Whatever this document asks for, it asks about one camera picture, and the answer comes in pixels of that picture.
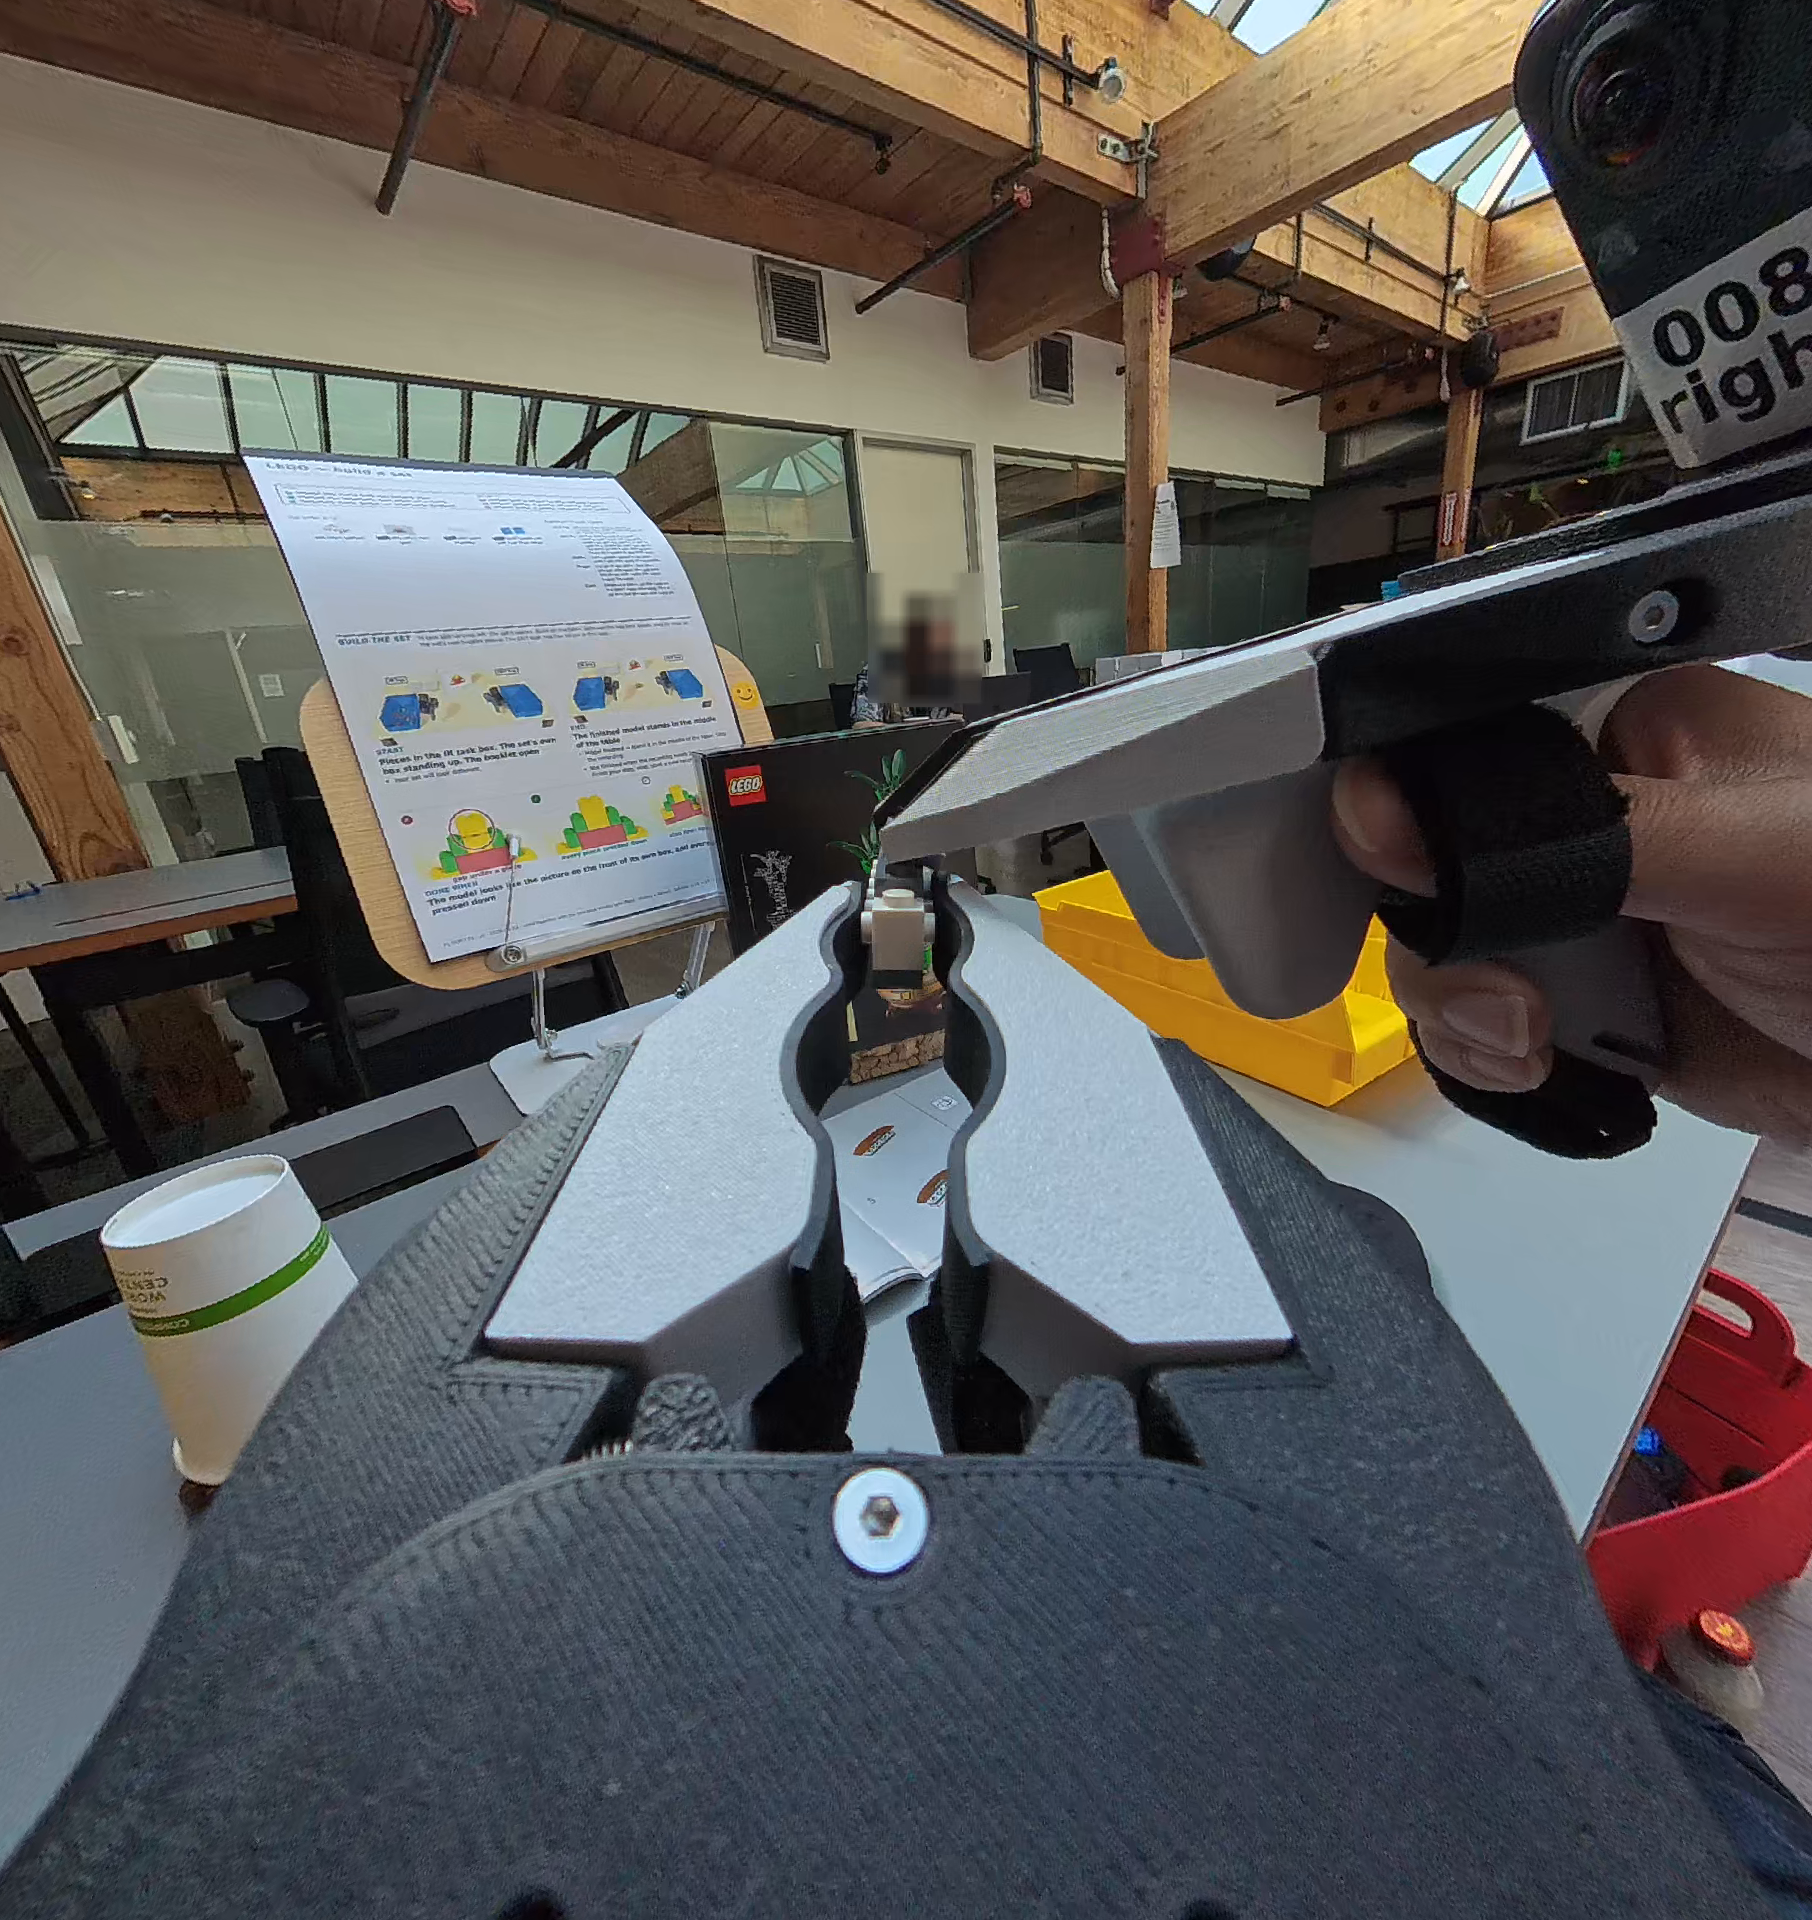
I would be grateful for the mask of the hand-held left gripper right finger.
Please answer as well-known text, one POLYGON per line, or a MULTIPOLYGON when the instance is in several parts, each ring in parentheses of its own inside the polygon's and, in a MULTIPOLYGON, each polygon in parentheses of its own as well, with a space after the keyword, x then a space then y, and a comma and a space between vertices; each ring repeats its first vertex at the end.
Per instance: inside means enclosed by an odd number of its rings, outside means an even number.
POLYGON ((944 1069, 966 1100, 917 1368, 947 1452, 1016 1452, 1071 1380, 1263 1364, 1296 1336, 1210 1150, 1219 1088, 1119 1001, 944 879, 944 1069))

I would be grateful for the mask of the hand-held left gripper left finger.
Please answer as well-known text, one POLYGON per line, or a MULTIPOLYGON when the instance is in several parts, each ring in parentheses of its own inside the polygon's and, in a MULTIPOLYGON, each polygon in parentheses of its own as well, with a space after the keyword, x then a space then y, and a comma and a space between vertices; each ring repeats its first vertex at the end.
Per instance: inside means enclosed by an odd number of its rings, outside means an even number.
POLYGON ((485 1351, 712 1384, 766 1449, 845 1452, 866 1318, 822 1109, 847 1081, 841 884, 654 1019, 485 1324, 485 1351))

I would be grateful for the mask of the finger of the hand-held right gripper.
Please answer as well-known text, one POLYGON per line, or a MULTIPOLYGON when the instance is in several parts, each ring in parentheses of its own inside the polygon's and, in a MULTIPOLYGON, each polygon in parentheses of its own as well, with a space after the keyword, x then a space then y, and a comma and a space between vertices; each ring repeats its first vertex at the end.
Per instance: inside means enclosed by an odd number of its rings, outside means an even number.
POLYGON ((1253 643, 968 725, 874 816, 881 859, 1258 786, 1326 748, 1319 643, 1253 643))

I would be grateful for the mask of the yellow plastic bin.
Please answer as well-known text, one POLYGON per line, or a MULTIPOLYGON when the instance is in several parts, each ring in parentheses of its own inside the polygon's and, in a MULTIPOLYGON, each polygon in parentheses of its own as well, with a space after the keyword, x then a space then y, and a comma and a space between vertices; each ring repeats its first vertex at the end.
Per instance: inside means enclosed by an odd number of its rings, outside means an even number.
POLYGON ((1301 1017, 1259 1019, 1230 1001, 1206 962, 1161 953, 1110 874, 1048 885, 1033 906, 1044 946, 1153 1035, 1265 1088, 1333 1107, 1417 1055, 1377 922, 1339 998, 1301 1017))

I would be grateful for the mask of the grey lego strip assembly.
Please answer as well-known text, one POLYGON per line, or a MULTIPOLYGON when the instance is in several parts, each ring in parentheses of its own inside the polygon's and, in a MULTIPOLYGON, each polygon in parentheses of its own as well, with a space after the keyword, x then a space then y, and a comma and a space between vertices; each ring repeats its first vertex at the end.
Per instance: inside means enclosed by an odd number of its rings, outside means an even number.
POLYGON ((936 930, 936 870, 916 859, 875 859, 860 912, 868 986, 878 993, 920 993, 932 964, 936 930))

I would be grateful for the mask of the lego instruction booklet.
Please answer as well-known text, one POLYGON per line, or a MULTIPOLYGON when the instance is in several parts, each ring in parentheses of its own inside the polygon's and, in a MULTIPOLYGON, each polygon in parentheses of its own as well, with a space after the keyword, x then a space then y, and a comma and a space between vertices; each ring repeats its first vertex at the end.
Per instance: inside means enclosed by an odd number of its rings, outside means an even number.
POLYGON ((845 1085, 825 1103, 844 1258, 864 1303, 937 1274, 947 1157, 969 1112, 937 1065, 845 1085))

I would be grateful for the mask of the person's right hand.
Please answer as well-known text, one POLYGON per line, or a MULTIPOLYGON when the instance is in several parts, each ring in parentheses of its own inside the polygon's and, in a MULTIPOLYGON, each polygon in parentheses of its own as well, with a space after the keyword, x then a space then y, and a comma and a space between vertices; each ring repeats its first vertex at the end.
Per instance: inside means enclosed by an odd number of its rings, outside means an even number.
MULTIPOLYGON (((1717 666, 1632 684, 1597 733, 1629 813, 1623 913, 1657 927, 1662 1092, 1726 1129, 1812 1152, 1812 698, 1717 666)), ((1333 838, 1427 898, 1421 827, 1376 757, 1343 761, 1333 838)), ((1458 1088, 1541 1090, 1553 1003, 1503 964, 1433 967, 1396 940, 1391 992, 1421 1060, 1458 1088)))

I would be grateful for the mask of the black flat tablet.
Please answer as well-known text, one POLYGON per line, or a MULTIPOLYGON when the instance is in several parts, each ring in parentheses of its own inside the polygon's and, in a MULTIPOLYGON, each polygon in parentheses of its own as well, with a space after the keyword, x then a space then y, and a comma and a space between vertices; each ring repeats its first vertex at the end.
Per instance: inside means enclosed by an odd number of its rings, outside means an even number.
POLYGON ((460 1112, 437 1105, 294 1156, 290 1167, 318 1216, 332 1219, 463 1167, 479 1153, 460 1112))

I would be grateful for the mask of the illustrated task sheet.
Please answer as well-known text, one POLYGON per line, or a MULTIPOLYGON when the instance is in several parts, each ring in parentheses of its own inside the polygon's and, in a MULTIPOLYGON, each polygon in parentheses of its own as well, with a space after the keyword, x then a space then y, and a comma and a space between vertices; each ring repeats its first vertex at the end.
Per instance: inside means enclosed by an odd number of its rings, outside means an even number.
POLYGON ((250 451, 427 959, 722 904, 703 756, 743 735, 678 552, 569 467, 250 451))

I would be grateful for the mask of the grey side desk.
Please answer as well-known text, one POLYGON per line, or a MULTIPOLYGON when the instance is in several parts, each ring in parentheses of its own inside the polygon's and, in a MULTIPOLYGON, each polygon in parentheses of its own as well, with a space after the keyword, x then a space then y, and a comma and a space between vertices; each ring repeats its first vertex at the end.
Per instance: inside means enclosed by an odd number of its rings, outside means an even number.
POLYGON ((286 848, 53 879, 18 898, 0 896, 0 976, 295 909, 286 848))

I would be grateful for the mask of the red plastic bin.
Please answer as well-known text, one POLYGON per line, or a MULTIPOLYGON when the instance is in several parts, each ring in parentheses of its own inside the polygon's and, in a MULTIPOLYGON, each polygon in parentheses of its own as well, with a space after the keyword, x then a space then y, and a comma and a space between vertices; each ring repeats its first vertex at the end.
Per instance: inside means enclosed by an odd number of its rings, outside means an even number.
POLYGON ((1812 1562, 1812 1364, 1781 1308, 1710 1269, 1589 1530, 1613 1636, 1654 1669, 1812 1562))

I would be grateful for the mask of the black desk device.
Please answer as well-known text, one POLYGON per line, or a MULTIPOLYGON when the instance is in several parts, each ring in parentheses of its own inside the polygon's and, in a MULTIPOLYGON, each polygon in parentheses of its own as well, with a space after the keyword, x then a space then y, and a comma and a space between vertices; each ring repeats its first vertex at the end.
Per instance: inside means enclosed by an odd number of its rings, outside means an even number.
POLYGON ((0 1338, 48 1331, 117 1297, 96 1238, 71 1236, 21 1251, 0 1222, 0 1338))

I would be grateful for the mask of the bottle with orange cap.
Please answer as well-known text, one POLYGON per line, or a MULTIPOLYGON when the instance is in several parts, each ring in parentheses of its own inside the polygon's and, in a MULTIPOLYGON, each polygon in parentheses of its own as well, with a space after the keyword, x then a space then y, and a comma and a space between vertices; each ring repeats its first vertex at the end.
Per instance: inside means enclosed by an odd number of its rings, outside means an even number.
POLYGON ((1753 1739, 1764 1719, 1757 1642, 1732 1612, 1703 1606, 1668 1632, 1659 1643, 1668 1682, 1701 1711, 1753 1739))

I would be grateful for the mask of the person's body in blue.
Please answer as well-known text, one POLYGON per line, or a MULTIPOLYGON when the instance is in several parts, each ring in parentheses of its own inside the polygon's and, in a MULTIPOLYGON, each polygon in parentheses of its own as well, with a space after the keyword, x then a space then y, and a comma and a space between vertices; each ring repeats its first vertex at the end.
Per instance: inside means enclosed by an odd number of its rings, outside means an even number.
POLYGON ((1692 1787, 1726 1830, 1773 1915, 1812 1918, 1812 1813, 1727 1719, 1638 1673, 1692 1787))

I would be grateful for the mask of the wooden post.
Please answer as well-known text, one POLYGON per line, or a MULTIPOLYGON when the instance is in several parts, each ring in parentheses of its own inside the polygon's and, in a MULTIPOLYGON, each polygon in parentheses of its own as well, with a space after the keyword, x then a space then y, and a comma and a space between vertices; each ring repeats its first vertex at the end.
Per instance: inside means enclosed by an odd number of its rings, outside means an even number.
POLYGON ((1123 645, 1133 655, 1167 647, 1167 567, 1153 559, 1161 485, 1170 479, 1173 279, 1163 270, 1119 291, 1123 401, 1123 645))

